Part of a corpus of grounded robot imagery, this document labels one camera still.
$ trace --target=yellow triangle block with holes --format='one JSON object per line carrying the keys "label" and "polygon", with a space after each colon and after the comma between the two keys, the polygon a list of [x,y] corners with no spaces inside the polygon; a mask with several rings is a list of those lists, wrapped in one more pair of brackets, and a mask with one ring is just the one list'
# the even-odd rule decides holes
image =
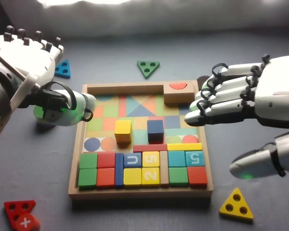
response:
{"label": "yellow triangle block with holes", "polygon": [[239,188],[236,188],[225,201],[220,208],[220,214],[247,220],[254,218]]}

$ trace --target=wooden frame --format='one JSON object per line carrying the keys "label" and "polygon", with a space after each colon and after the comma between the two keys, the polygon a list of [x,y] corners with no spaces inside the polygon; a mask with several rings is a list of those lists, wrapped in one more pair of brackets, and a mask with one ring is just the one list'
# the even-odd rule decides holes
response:
{"label": "wooden frame", "polygon": [[[85,84],[82,92],[92,95],[98,94],[144,94],[144,93],[167,93],[169,92],[169,84],[180,83],[183,81],[171,82],[143,82],[143,83],[118,83],[118,84]],[[190,103],[191,94],[193,98],[198,92],[197,81],[184,81],[187,85],[193,86],[194,92],[190,90],[180,90],[175,92],[176,97],[186,98]],[[206,171],[208,178],[208,185],[206,188],[139,188],[139,189],[105,189],[105,190],[87,190],[80,191],[78,189],[78,174],[79,174],[79,158],[83,150],[85,138],[85,122],[80,122],[77,125],[74,153],[72,159],[71,173],[69,179],[68,194],[74,200],[88,200],[88,199],[110,199],[110,198],[148,198],[148,197],[211,197],[213,192],[213,180],[211,174],[210,160],[207,148],[207,141],[204,127],[196,128],[198,131],[198,139],[202,143],[203,153],[206,163]]]}

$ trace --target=green triangle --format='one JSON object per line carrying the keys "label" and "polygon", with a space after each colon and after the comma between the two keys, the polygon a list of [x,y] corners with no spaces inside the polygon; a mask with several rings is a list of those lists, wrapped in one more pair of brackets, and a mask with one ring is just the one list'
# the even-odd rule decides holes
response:
{"label": "green triangle", "polygon": [[144,75],[145,79],[148,79],[150,75],[159,67],[159,62],[152,61],[137,61],[137,65]]}

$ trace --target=white robotic hand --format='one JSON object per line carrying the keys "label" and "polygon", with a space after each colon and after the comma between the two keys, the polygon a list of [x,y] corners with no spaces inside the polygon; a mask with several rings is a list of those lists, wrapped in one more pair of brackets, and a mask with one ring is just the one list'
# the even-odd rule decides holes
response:
{"label": "white robotic hand", "polygon": [[[0,132],[16,108],[36,105],[39,122],[60,126],[89,121],[95,97],[72,91],[67,85],[53,82],[56,63],[64,51],[60,38],[54,45],[37,31],[34,40],[26,31],[8,26],[0,35]],[[64,90],[51,90],[58,83]]]}
{"label": "white robotic hand", "polygon": [[[191,126],[235,123],[256,118],[264,126],[289,128],[289,56],[262,63],[217,64],[190,105],[185,122]],[[233,161],[238,178],[264,177],[289,171],[289,134]]]}

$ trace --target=gray table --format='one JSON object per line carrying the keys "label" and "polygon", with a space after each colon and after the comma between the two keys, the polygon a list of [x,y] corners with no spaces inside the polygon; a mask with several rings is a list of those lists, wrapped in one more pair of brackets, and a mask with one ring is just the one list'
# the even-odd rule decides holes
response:
{"label": "gray table", "polygon": [[[149,81],[161,81],[209,75],[220,62],[260,62],[265,53],[289,55],[289,31],[63,40],[63,45],[72,78],[55,79],[81,91],[85,83],[144,81],[137,60],[160,61]],[[206,126],[215,186],[208,206],[202,201],[138,200],[83,208],[73,206],[67,195],[76,126],[39,134],[32,109],[17,110],[0,136],[0,231],[9,230],[3,202],[29,199],[37,202],[33,214],[43,231],[289,231],[289,174],[284,179],[238,180],[228,170],[235,157],[286,130],[262,127],[255,120]],[[219,207],[235,187],[254,214],[253,225],[219,217]]]}

